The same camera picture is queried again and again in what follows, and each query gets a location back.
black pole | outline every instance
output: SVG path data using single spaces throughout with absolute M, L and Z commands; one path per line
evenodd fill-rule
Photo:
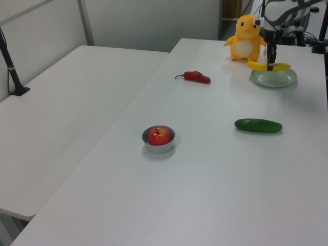
M 324 17 L 320 29 L 319 39 L 318 42 L 315 44 L 315 46 L 312 47 L 312 53 L 316 54 L 324 54 L 326 51 L 326 45 L 324 43 L 324 37 L 326 35 L 328 26 L 328 5 L 326 5 L 326 10 L 324 12 Z
M 24 87 L 22 85 L 21 81 L 19 80 L 19 77 L 17 75 L 15 66 L 14 66 L 14 64 L 11 60 L 10 55 L 9 55 L 6 40 L 5 40 L 5 37 L 3 36 L 2 31 L 0 32 L 0 49 L 1 49 L 2 55 L 4 56 L 4 59 L 5 59 L 5 62 L 7 64 L 10 75 L 12 77 L 12 80 L 15 84 L 15 91 L 14 91 L 13 95 L 22 96 L 23 94 L 28 92 L 30 90 L 30 88 Z

red chili pepper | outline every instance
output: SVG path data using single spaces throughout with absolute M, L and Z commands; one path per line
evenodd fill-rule
M 211 79 L 202 75 L 200 72 L 184 72 L 184 74 L 178 75 L 175 77 L 175 79 L 179 76 L 184 77 L 186 80 L 201 82 L 205 84 L 209 84 L 211 82 Z

plush toy belly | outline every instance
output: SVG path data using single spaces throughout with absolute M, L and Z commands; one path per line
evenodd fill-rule
M 248 57 L 253 51 L 253 44 L 249 40 L 239 41 L 236 45 L 236 53 L 241 57 Z

silver bowl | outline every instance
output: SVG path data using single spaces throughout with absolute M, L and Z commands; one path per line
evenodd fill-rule
M 170 135 L 171 135 L 171 142 L 167 143 L 166 145 L 158 145 L 158 146 L 150 145 L 149 142 L 148 142 L 149 133 L 155 127 L 165 127 L 166 129 L 168 129 L 169 132 L 170 132 Z M 146 149 L 148 151 L 152 152 L 152 153 L 155 153 L 155 154 L 163 154 L 163 153 L 166 153 L 166 152 L 170 151 L 173 147 L 174 137 L 175 137 L 175 133 L 174 133 L 173 129 L 170 128 L 170 127 L 166 127 L 166 126 L 149 127 L 142 134 L 142 139 L 143 139 L 143 142 L 145 143 Z

pepper stem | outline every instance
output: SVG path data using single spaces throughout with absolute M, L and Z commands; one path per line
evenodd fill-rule
M 180 76 L 185 77 L 184 74 L 180 74 L 180 75 L 176 76 L 174 79 L 176 79 L 177 77 L 180 77 Z

